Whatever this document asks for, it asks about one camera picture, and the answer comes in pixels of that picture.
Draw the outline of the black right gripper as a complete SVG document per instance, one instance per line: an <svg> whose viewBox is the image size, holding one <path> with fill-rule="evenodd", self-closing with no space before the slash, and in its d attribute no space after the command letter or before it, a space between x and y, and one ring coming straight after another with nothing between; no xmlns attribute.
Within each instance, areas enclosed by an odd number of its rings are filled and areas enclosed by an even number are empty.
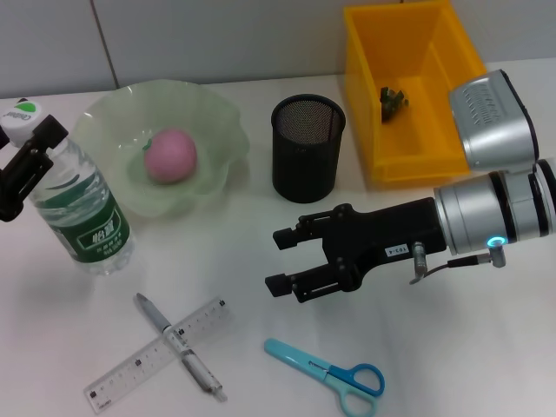
<svg viewBox="0 0 556 417"><path fill-rule="evenodd" d="M264 280L273 297L294 295L299 303L355 291L371 269L411 258L416 242L427 254L447 249L431 197L369 213L360 213L345 203L333 210L302 215L293 228L275 231L273 239L279 250L322 239L328 264Z"/></svg>

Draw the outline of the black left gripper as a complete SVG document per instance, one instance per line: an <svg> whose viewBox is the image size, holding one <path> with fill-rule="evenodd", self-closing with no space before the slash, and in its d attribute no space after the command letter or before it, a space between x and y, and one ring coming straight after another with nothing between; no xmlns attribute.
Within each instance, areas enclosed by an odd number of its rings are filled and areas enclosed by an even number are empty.
<svg viewBox="0 0 556 417"><path fill-rule="evenodd" d="M69 132L54 116L46 116L31 132L31 137L1 171L1 221L15 220L23 210L23 200L53 167L47 155ZM9 138L0 129L0 149Z"/></svg>

